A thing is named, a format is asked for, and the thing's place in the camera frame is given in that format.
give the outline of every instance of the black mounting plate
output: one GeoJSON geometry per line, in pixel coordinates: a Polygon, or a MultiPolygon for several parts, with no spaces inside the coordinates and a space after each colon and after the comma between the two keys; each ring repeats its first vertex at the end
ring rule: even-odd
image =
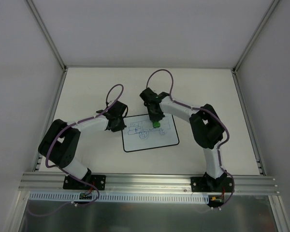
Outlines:
{"type": "MultiPolygon", "coordinates": [[[[105,189],[105,181],[106,176],[105,175],[91,175],[90,180],[88,183],[94,183],[94,186],[99,190],[102,191],[105,189]]],[[[69,190],[88,190],[90,189],[90,186],[84,185],[77,180],[74,180],[70,176],[66,176],[64,178],[63,182],[63,189],[69,189],[69,190]]]]}
{"type": "Polygon", "coordinates": [[[199,181],[201,180],[202,177],[191,177],[191,191],[192,192],[222,192],[222,188],[224,188],[225,192],[232,192],[233,186],[232,186],[232,178],[231,177],[226,177],[221,185],[215,189],[214,191],[210,190],[210,188],[203,187],[201,188],[198,186],[199,181]]]}

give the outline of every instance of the drawing of a truck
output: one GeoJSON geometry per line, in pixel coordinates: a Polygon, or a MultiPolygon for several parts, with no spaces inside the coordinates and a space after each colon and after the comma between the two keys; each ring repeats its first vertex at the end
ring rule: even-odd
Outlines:
{"type": "Polygon", "coordinates": [[[160,122],[159,128],[154,128],[153,123],[147,119],[139,122],[132,122],[129,126],[128,135],[138,134],[140,139],[145,140],[149,137],[150,132],[158,131],[160,135],[165,135],[170,130],[170,122],[164,117],[160,122]]]}

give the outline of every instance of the table surface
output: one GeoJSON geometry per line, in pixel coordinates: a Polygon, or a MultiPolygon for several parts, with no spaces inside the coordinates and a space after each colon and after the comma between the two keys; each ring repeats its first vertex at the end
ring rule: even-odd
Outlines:
{"type": "MultiPolygon", "coordinates": [[[[139,94],[145,89],[152,68],[69,68],[58,102],[55,119],[76,121],[105,108],[108,90],[121,83],[120,101],[129,107],[129,116],[146,114],[139,94]]],[[[174,76],[173,97],[194,105],[211,104],[228,128],[231,138],[221,148],[222,162],[234,175],[259,175],[241,105],[230,70],[169,69],[174,76]]],[[[169,92],[166,72],[157,73],[149,84],[157,93],[169,92]]],[[[120,87],[109,99],[114,99],[120,87]]],[[[102,131],[79,141],[76,156],[95,173],[203,174],[203,149],[193,139],[190,124],[174,117],[179,145],[126,153],[121,132],[102,131]]],[[[45,159],[40,171],[47,169],[45,159]]]]}

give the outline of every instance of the green object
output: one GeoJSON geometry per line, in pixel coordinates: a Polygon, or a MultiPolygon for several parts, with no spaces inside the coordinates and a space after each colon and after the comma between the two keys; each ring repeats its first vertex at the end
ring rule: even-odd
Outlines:
{"type": "Polygon", "coordinates": [[[159,122],[153,122],[153,127],[154,127],[154,128],[158,128],[158,127],[160,127],[160,123],[159,123],[159,122]]]}

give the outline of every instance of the wire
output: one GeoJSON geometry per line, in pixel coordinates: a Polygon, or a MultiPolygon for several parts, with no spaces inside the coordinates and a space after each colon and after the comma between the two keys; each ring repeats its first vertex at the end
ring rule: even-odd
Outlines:
{"type": "MultiPolygon", "coordinates": [[[[72,124],[66,126],[65,128],[63,128],[63,129],[62,129],[62,130],[57,134],[57,136],[54,138],[54,140],[53,140],[53,142],[51,143],[51,145],[50,145],[50,147],[49,147],[49,150],[48,150],[48,152],[47,152],[47,154],[46,154],[45,165],[46,165],[47,168],[53,168],[53,167],[56,167],[56,165],[49,165],[49,164],[48,164],[48,161],[49,161],[50,153],[52,152],[52,149],[53,149],[55,143],[57,142],[58,138],[59,138],[59,137],[60,137],[60,136],[61,136],[61,135],[62,135],[62,134],[63,134],[63,133],[68,129],[68,128],[71,128],[71,127],[73,127],[73,126],[75,126],[75,125],[77,125],[77,124],[80,124],[80,123],[83,123],[83,122],[87,122],[87,121],[92,120],[92,119],[96,119],[96,118],[100,117],[101,115],[103,115],[106,111],[108,111],[108,110],[109,110],[109,109],[110,109],[110,108],[111,108],[111,107],[116,103],[116,101],[118,101],[118,99],[121,97],[121,95],[122,95],[122,93],[123,93],[123,91],[124,91],[124,86],[123,86],[122,84],[116,84],[116,85],[114,85],[114,86],[113,86],[113,87],[108,91],[108,93],[107,93],[107,95],[106,95],[106,100],[107,100],[109,94],[111,93],[111,91],[112,91],[115,87],[117,87],[117,86],[120,86],[120,87],[121,87],[121,92],[120,92],[120,94],[117,96],[117,98],[112,102],[112,104],[111,104],[110,106],[106,107],[106,108],[105,108],[101,113],[99,113],[99,114],[96,115],[96,116],[88,117],[88,118],[85,118],[85,119],[79,120],[78,122],[74,122],[74,123],[72,123],[72,124]]],[[[63,170],[63,169],[60,168],[60,167],[59,167],[59,169],[60,169],[61,171],[63,171],[65,174],[69,175],[69,176],[70,176],[71,178],[73,178],[74,180],[76,180],[76,181],[78,181],[78,182],[80,182],[80,183],[82,183],[82,184],[84,184],[84,185],[88,185],[88,186],[90,186],[92,189],[96,190],[96,192],[97,192],[97,194],[98,194],[98,196],[97,196],[95,199],[93,199],[92,201],[90,201],[90,202],[88,202],[88,203],[86,203],[86,204],[75,204],[75,206],[84,207],[84,206],[87,206],[87,205],[93,204],[96,200],[99,199],[99,197],[100,197],[100,192],[99,192],[99,190],[98,190],[94,185],[92,185],[92,184],[90,184],[90,183],[87,183],[87,182],[85,182],[85,181],[83,181],[83,180],[80,180],[80,179],[76,178],[75,176],[71,175],[70,173],[66,172],[65,170],[63,170]]],[[[50,212],[50,213],[47,213],[47,214],[35,214],[35,213],[31,212],[30,209],[29,209],[29,204],[28,204],[28,205],[27,205],[27,212],[28,212],[30,215],[35,216],[35,217],[46,217],[46,216],[49,216],[49,215],[54,214],[55,212],[57,212],[58,210],[60,210],[60,209],[63,208],[64,206],[66,206],[66,205],[68,205],[68,204],[71,204],[71,203],[73,203],[73,202],[66,202],[66,203],[62,204],[61,206],[59,206],[59,207],[58,207],[57,209],[55,209],[54,211],[52,211],[52,212],[50,212]]]]}
{"type": "Polygon", "coordinates": [[[230,139],[230,133],[229,133],[228,129],[226,128],[226,126],[221,122],[221,120],[220,120],[216,115],[214,115],[212,112],[210,112],[209,110],[206,110],[206,109],[203,109],[203,108],[198,108],[198,107],[191,107],[190,105],[184,104],[184,103],[182,103],[182,102],[179,102],[179,101],[176,101],[176,100],[173,99],[173,97],[172,97],[172,90],[173,90],[173,86],[174,86],[174,78],[173,78],[172,73],[171,73],[169,70],[167,70],[167,69],[158,69],[158,70],[154,71],[154,72],[150,75],[150,77],[148,78],[148,80],[147,80],[146,88],[148,88],[149,80],[152,78],[152,76],[155,75],[155,74],[158,73],[158,72],[161,72],[161,71],[165,71],[165,72],[167,72],[167,73],[170,75],[170,77],[171,77],[171,81],[172,81],[172,83],[171,83],[170,93],[169,93],[169,94],[170,94],[170,99],[171,99],[172,102],[174,102],[174,103],[176,103],[176,104],[178,104],[178,105],[184,106],[184,107],[186,107],[186,108],[189,108],[189,109],[200,110],[200,111],[202,111],[204,114],[205,114],[205,113],[208,113],[212,118],[214,118],[214,119],[215,119],[215,120],[216,120],[216,121],[217,121],[217,122],[218,122],[218,123],[223,127],[223,129],[225,130],[225,132],[226,132],[226,134],[227,134],[227,138],[226,138],[226,140],[223,141],[223,142],[221,142],[221,143],[219,143],[218,146],[217,146],[217,153],[218,153],[219,166],[220,166],[221,170],[222,170],[225,174],[227,174],[228,176],[231,177],[231,179],[232,179],[232,186],[233,186],[233,188],[232,188],[232,192],[231,192],[229,198],[228,198],[228,199],[225,201],[225,203],[223,204],[223,205],[225,205],[225,204],[226,204],[226,203],[231,199],[231,197],[232,197],[233,194],[234,194],[234,177],[233,177],[233,175],[231,175],[229,172],[227,172],[226,169],[224,169],[224,168],[222,167],[220,148],[221,148],[222,145],[224,145],[226,142],[229,141],[229,139],[230,139]]]}

